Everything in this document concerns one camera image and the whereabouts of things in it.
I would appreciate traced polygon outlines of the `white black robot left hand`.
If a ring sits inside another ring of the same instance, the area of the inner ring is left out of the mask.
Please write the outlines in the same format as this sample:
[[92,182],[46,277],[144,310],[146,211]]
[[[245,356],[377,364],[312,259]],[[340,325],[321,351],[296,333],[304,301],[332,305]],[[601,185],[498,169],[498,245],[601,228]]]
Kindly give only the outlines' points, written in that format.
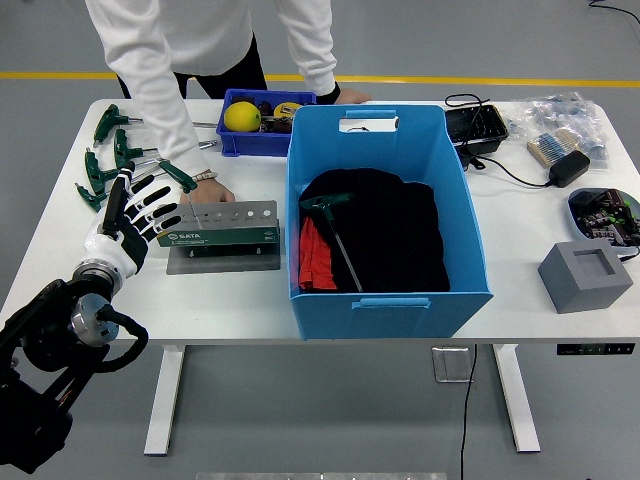
[[169,186],[140,200],[133,198],[154,182],[152,175],[135,182],[134,172],[135,164],[129,161],[114,180],[106,207],[97,214],[85,238],[81,261],[106,264],[120,281],[140,271],[151,241],[181,222],[175,203],[158,204],[171,192]]

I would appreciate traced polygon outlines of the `person's right hand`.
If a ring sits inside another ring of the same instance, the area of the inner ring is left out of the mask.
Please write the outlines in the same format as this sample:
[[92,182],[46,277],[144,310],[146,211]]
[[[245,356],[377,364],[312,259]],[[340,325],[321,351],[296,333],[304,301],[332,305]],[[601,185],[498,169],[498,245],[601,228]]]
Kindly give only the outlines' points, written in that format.
[[235,195],[216,178],[200,180],[191,192],[193,203],[235,202]]

